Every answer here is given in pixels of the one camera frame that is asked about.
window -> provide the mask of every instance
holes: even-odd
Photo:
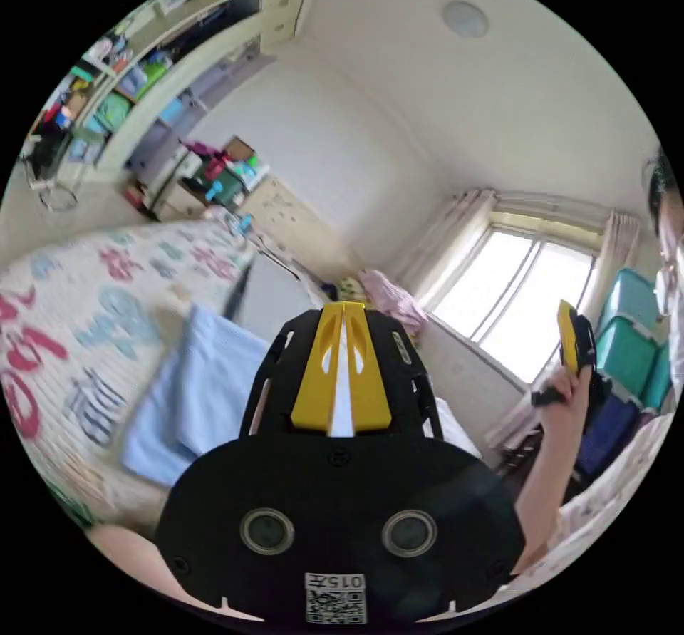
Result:
[[[434,314],[532,383],[558,349],[559,301],[579,306],[594,262],[589,249],[492,229],[435,300]]]

window sill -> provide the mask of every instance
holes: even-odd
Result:
[[[461,343],[461,345],[468,348],[474,355],[476,355],[485,364],[491,367],[491,369],[496,371],[502,378],[508,381],[514,388],[516,388],[520,392],[521,396],[523,396],[530,389],[530,386],[528,386],[525,382],[521,381],[517,376],[515,376],[514,373],[506,369],[506,367],[503,366],[503,364],[501,364],[500,362],[495,360],[491,355],[482,350],[480,346],[476,345],[471,340],[462,336],[460,333],[458,333],[458,331],[452,329],[451,326],[445,324],[444,321],[436,317],[434,314],[428,312],[427,317],[433,324],[439,326],[449,337],[453,338],[455,341]]]

qr code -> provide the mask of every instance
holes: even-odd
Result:
[[[366,598],[363,592],[307,589],[306,620],[323,624],[366,623]]]

printed bedsheet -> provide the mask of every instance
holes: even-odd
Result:
[[[141,532],[167,494],[127,473],[127,423],[191,301],[221,313],[255,247],[220,222],[92,234],[0,274],[0,380],[26,453],[84,523]]]

ceiling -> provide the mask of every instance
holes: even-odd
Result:
[[[657,139],[615,71],[535,0],[464,0],[484,38],[442,22],[449,0],[313,0],[300,38],[343,69],[435,161],[448,188],[487,185],[643,214]]]

